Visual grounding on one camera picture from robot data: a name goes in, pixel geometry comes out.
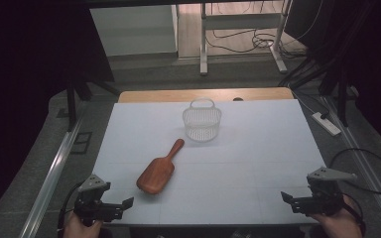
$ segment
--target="desk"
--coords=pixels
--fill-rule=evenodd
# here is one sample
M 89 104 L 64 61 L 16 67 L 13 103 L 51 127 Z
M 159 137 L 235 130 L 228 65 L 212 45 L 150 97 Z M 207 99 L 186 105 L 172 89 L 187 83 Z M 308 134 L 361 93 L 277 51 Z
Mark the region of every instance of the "desk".
M 103 201 L 115 203 L 135 197 L 134 206 L 125 211 L 122 220 L 113 223 L 314 223 L 302 214 L 294 214 L 280 195 L 281 190 L 295 196 L 311 195 L 306 175 L 324 166 L 299 102 L 287 99 L 291 97 L 288 89 L 122 94 L 122 103 L 113 108 L 93 169 L 94 174 L 112 182 Z M 219 135 L 207 143 L 193 142 L 185 136 L 182 112 L 195 96 L 210 96 L 222 110 Z M 250 101 L 229 101 L 236 96 Z M 135 185 L 139 174 L 152 159 L 163 156 L 177 138 L 184 138 L 186 143 L 174 158 L 176 170 L 168 185 L 155 196 L 140 191 Z

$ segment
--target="floor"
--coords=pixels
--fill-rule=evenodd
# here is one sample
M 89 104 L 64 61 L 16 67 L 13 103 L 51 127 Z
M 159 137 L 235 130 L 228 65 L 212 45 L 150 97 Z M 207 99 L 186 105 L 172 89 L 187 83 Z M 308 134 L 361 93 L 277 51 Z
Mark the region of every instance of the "floor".
M 282 7 L 283 1 L 211 3 L 206 4 L 205 12 L 207 15 L 269 14 L 281 12 Z M 199 57 L 201 38 L 200 11 L 200 4 L 179 5 L 179 58 Z M 257 47 L 254 47 L 252 40 L 255 34 L 257 41 L 259 39 L 273 40 L 276 29 L 207 31 L 208 55 L 268 54 L 269 49 L 265 47 L 265 44 L 260 43 Z M 305 50 L 305 46 L 286 33 L 283 34 L 282 42 L 287 51 L 303 52 Z

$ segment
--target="white wall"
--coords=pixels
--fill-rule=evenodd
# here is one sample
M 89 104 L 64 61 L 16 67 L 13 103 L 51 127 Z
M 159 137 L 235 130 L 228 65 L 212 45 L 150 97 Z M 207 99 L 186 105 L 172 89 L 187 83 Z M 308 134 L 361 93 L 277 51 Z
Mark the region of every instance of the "white wall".
M 103 8 L 90 12 L 108 57 L 177 51 L 175 6 Z

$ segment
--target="white plastic basket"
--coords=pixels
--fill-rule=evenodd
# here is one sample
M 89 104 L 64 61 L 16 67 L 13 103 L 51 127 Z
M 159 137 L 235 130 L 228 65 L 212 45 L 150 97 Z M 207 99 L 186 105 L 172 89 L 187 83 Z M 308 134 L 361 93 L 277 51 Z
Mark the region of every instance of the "white plastic basket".
M 210 102 L 209 106 L 193 106 L 195 102 L 202 101 Z M 184 111 L 183 118 L 188 137 L 197 142 L 207 142 L 218 134 L 221 111 L 210 98 L 199 97 L 190 103 L 190 107 Z

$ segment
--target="human hand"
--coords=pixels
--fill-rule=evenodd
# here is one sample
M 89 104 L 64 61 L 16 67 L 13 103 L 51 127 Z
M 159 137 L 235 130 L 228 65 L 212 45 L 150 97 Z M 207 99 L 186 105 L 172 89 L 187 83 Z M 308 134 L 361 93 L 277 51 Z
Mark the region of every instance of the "human hand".
M 97 238 L 102 224 L 102 221 L 97 220 L 90 227 L 84 226 L 72 211 L 64 227 L 63 238 Z
M 352 200 L 344 196 L 347 205 L 353 207 Z M 329 238 L 361 238 L 361 230 L 355 218 L 345 209 L 340 209 L 332 216 L 311 214 L 317 220 Z

